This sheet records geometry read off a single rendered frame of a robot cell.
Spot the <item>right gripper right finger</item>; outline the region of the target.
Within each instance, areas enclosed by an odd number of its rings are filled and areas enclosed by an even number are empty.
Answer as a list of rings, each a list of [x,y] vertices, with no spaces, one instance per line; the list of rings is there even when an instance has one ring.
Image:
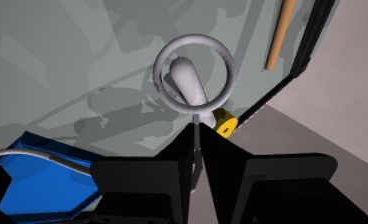
[[[239,224],[252,184],[259,180],[326,178],[338,162],[322,153],[253,155],[205,123],[199,123],[200,148],[218,224]]]

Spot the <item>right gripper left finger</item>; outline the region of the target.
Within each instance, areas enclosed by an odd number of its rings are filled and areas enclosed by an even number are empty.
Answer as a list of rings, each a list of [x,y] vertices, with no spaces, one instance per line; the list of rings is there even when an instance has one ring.
[[[154,157],[102,157],[89,171],[102,197],[105,192],[170,195],[174,222],[188,224],[194,147],[194,123],[189,123]]]

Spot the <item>black rubber mallet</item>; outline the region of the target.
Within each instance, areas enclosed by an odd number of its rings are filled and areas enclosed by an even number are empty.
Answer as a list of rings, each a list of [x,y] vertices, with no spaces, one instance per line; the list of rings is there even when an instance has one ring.
[[[270,51],[265,64],[266,70],[272,70],[274,68],[275,61],[279,54],[280,47],[289,24],[295,2],[296,0],[282,0],[277,24],[270,46]]]

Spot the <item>yellow cylinder with center hole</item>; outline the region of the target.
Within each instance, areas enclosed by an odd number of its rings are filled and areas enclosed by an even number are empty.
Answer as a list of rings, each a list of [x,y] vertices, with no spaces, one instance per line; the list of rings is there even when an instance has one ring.
[[[235,118],[224,108],[218,108],[214,110],[213,114],[216,119],[216,125],[212,129],[226,138],[235,129],[238,122],[237,118]]]

